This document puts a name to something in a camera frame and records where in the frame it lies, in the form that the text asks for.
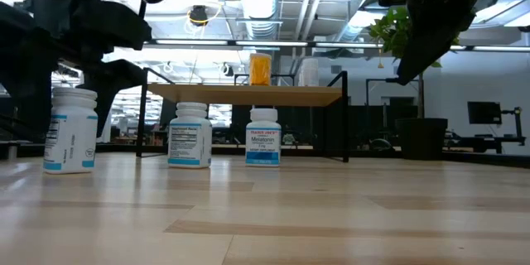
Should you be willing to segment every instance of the white container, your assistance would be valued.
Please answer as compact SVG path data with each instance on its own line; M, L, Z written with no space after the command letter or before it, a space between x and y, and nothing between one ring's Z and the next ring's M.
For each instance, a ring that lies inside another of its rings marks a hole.
M205 104L178 103L171 120L169 152L170 167L206 168L211 164L212 124L206 119Z
M94 169L98 132L98 94L75 88L54 88L50 129L46 134L44 172L85 173Z
M318 86L319 85L318 75L318 60L314 58L307 58L301 62L301 71L299 75L299 85Z
M282 126L274 108L253 108L247 125L247 166L280 166Z

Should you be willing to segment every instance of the computer monitor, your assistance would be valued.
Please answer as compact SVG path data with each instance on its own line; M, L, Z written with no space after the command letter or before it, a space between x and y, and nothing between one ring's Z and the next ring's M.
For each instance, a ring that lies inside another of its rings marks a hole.
M499 103L468 102L470 124L502 124L503 118Z

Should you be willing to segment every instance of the black metal frame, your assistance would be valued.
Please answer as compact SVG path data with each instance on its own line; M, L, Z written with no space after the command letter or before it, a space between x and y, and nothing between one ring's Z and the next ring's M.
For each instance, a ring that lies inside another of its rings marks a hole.
M144 132L144 126L145 126L145 114L146 114L146 103L147 103L147 75L149 72L152 72L153 74L163 78L165 81L167 81L169 84L174 84L170 79L166 78L165 76L157 73L154 70L151 70L149 68L143 69L146 79L142 84L142 97L140 99L140 118L138 120L138 130L137 130L137 141L136 141L136 157L143 157L143 132ZM234 75L234 84L236 83L236 79L239 76L248 76L248 75ZM272 77L289 77L292 79L292 82L294 84L295 82L295 75L272 75ZM343 144L342 144L342 162L348 162L349 161L349 129L348 129L348 72L343 70L341 71L331 82L328 84L328 87L333 86L335 83L337 83L340 79L342 79L342 96L338 101L341 102L340 106L342 108L342 132L343 132ZM323 157L328 157L328 152L326 150L326 137L327 137L327 109L329 106L324 107L323 111L323 149L321 155Z
M249 77L250 75L246 74L235 74L234 75L234 86L237 84L238 77ZM295 85L295 75L271 75L271 78L291 78L292 85Z
M157 73L155 70L152 70L148 67L143 69L143 73L146 76L146 79L142 83L142 97L140 98L140 118L138 119L138 130L137 130L137 139L136 139L136 157L142 157L143 149L143 129L146 125L146 104L147 104L147 76L149 72L163 78L169 84L175 84L170 79L165 76Z
M333 86L340 79L342 79L342 96L340 97L340 106L342 108L342 162L349 162L349 128L348 128L348 71L341 71L331 82L328 87ZM327 109L324 107L322 114L322 154L327 157Z

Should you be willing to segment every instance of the wooden plank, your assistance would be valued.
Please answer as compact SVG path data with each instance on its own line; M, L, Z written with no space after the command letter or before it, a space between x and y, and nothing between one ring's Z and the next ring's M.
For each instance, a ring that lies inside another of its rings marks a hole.
M172 102L325 107L342 96L340 88L150 84L149 91Z

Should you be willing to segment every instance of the fluorescent light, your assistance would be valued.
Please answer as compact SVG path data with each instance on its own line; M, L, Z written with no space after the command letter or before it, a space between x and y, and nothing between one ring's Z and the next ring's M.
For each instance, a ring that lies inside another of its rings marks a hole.
M463 51L465 50L465 46L451 46L450 50L451 51Z
M159 45L183 45L183 46L227 46L227 41L206 41L206 40L156 40Z
M343 42L317 42L316 47L341 48L341 49L378 49L383 45L365 43L343 43Z
M476 46L473 51L506 51L530 53L530 46Z
M383 12L366 12L357 11L354 16L349 20L348 24L352 27L368 27L375 25L375 20L380 20L384 17Z
M236 41L238 46L307 46L304 41Z

